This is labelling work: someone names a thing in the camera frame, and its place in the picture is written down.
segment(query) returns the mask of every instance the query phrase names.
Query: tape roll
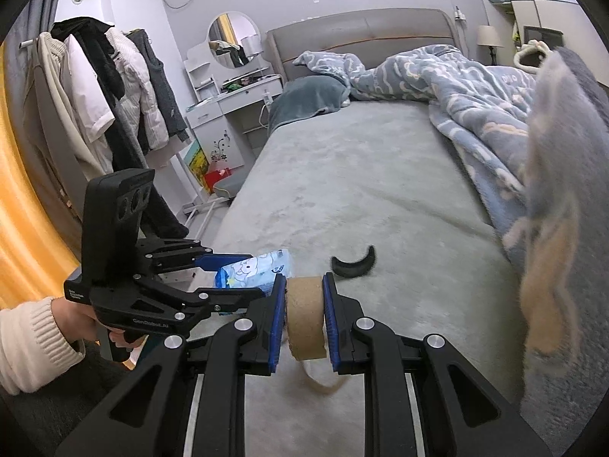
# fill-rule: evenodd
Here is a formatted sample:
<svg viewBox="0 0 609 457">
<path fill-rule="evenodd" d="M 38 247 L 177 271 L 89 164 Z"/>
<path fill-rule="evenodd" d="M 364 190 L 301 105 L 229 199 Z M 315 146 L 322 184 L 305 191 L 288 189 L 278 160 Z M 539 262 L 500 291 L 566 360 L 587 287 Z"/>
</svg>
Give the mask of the tape roll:
<svg viewBox="0 0 609 457">
<path fill-rule="evenodd" d="M 324 359 L 324 292 L 322 278 L 288 278 L 287 338 L 298 361 Z"/>
</svg>

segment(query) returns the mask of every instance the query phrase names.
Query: headboard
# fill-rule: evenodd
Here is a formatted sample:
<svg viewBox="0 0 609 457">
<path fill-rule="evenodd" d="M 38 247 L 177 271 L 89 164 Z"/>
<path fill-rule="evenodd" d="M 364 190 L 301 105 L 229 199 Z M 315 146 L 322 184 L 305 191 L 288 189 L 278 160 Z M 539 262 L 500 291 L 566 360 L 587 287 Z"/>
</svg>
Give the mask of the headboard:
<svg viewBox="0 0 609 457">
<path fill-rule="evenodd" d="M 388 56 L 428 44 L 461 48 L 459 35 L 441 10 L 382 8 L 329 15 L 270 30 L 264 57 L 284 81 L 309 75 L 307 67 L 292 62 L 303 51 L 354 53 L 366 68 L 379 66 Z"/>
</svg>

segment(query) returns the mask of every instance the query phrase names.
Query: white knit sleeve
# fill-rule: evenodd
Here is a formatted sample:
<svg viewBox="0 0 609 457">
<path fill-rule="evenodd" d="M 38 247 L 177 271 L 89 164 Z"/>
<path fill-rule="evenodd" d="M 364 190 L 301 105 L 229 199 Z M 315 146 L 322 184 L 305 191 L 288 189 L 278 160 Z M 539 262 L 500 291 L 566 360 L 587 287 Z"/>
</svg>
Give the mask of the white knit sleeve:
<svg viewBox="0 0 609 457">
<path fill-rule="evenodd" d="M 35 392 L 84 359 L 84 343 L 74 350 L 57 327 L 51 300 L 0 311 L 0 384 L 11 395 Z"/>
</svg>

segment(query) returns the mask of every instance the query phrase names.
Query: lamp shade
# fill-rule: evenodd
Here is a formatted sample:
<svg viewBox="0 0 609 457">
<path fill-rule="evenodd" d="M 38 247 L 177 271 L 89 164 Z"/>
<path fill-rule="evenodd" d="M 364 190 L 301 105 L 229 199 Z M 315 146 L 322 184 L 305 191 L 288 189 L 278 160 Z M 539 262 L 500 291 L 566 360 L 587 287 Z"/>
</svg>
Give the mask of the lamp shade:
<svg viewBox="0 0 609 457">
<path fill-rule="evenodd" d="M 493 26 L 478 27 L 478 44 L 480 46 L 496 46 L 503 48 L 499 33 Z"/>
<path fill-rule="evenodd" d="M 263 52 L 263 44 L 260 35 L 257 34 L 241 39 L 241 46 L 246 56 L 255 56 Z"/>
</svg>

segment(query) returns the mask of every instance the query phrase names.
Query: silver bolt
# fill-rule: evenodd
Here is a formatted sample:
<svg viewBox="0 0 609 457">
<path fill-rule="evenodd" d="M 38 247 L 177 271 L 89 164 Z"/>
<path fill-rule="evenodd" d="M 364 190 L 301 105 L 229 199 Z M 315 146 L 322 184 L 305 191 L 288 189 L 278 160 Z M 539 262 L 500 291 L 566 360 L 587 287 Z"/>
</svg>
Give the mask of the silver bolt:
<svg viewBox="0 0 609 457">
<path fill-rule="evenodd" d="M 163 342 L 167 348 L 178 348 L 182 344 L 182 337 L 179 335 L 169 335 Z"/>
<path fill-rule="evenodd" d="M 254 326 L 251 319 L 241 318 L 236 320 L 234 323 L 234 327 L 240 331 L 248 331 L 250 328 Z"/>
<path fill-rule="evenodd" d="M 427 337 L 427 343 L 429 344 L 430 347 L 442 348 L 446 344 L 446 341 L 444 340 L 444 337 L 434 334 L 434 335 L 429 335 Z"/>
<path fill-rule="evenodd" d="M 355 324 L 357 325 L 357 328 L 360 329 L 372 329 L 375 326 L 375 321 L 370 318 L 360 318 Z"/>
</svg>

